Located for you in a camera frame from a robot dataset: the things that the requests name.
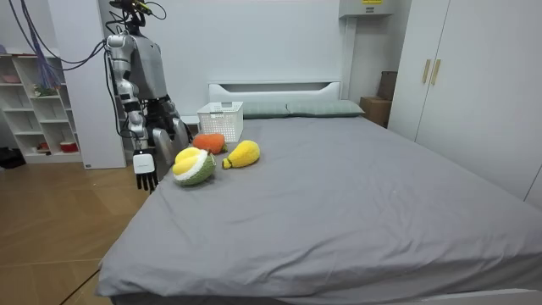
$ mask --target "yellow plush toy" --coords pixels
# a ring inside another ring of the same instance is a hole
[[[259,158],[260,147],[256,142],[244,140],[226,159],[222,160],[222,167],[224,169],[244,167],[253,164]]]

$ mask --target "robot finger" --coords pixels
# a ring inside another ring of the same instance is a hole
[[[135,175],[136,179],[137,179],[137,189],[140,190],[141,189],[141,175]]]
[[[148,191],[149,186],[147,185],[147,176],[145,174],[141,174],[141,180],[143,181],[143,190]]]
[[[158,174],[156,173],[156,170],[152,172],[152,179],[154,180],[154,185],[158,186]]]
[[[149,189],[151,189],[151,192],[154,191],[154,179],[152,178],[152,173],[147,174],[147,180],[149,181]]]

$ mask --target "white bookshelf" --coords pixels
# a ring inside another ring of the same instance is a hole
[[[47,61],[62,67],[57,58]],[[37,97],[34,84],[40,81],[35,56],[0,56],[0,109],[8,122],[20,151],[28,164],[82,162],[80,152],[64,153],[60,142],[75,141],[74,116],[62,71],[55,71],[61,86],[57,95]],[[16,75],[20,83],[8,83],[3,75]],[[36,147],[46,142],[50,155],[36,152]]]

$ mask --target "gold door handle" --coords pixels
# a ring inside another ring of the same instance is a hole
[[[437,83],[437,75],[439,74],[440,69],[440,59],[437,59],[437,61],[434,63],[433,68],[433,75],[431,76],[431,85],[434,86],[434,84]]]
[[[427,75],[429,74],[429,67],[431,66],[431,59],[425,61],[425,70],[423,71],[422,83],[427,82]]]

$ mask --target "floor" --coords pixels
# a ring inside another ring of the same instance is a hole
[[[0,172],[0,304],[59,304],[97,269],[147,198],[132,170],[32,164]],[[110,304],[93,296],[96,283],[66,304]]]

